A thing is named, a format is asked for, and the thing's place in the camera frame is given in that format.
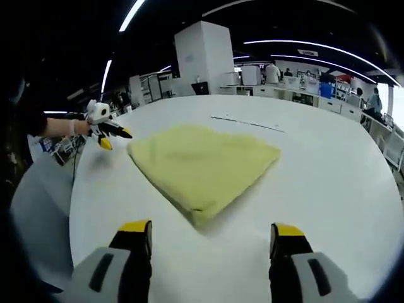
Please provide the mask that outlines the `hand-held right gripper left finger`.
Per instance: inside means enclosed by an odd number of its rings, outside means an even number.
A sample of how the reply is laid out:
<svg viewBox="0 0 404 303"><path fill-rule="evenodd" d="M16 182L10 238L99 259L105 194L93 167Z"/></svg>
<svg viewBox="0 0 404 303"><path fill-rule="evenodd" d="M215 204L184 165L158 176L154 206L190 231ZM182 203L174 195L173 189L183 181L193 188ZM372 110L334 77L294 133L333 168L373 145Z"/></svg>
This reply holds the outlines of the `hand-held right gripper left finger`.
<svg viewBox="0 0 404 303"><path fill-rule="evenodd" d="M152 221L125 223L107 247L74 268L62 302L148 302L152 277Z"/></svg>

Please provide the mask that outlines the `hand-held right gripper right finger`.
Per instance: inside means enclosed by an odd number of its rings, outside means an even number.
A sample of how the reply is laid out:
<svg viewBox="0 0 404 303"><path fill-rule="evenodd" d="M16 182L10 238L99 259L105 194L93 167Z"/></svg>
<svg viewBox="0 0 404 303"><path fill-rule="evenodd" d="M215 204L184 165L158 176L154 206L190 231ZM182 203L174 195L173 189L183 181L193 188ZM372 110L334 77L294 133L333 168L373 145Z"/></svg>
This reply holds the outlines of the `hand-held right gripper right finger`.
<svg viewBox="0 0 404 303"><path fill-rule="evenodd" d="M271 224L269 280L272 302L360 302L347 275L327 255L315 252L303 231Z"/></svg>

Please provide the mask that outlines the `person's left hand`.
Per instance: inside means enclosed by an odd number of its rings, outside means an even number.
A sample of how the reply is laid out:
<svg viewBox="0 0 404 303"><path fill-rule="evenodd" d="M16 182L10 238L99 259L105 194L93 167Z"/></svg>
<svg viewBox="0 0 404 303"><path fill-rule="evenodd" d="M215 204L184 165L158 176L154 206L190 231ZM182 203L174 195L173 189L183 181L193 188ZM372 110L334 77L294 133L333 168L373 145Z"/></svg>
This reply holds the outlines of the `person's left hand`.
<svg viewBox="0 0 404 303"><path fill-rule="evenodd" d="M68 131L70 136L88 136L91 130L91 125L87 121L82 120L69 120Z"/></svg>

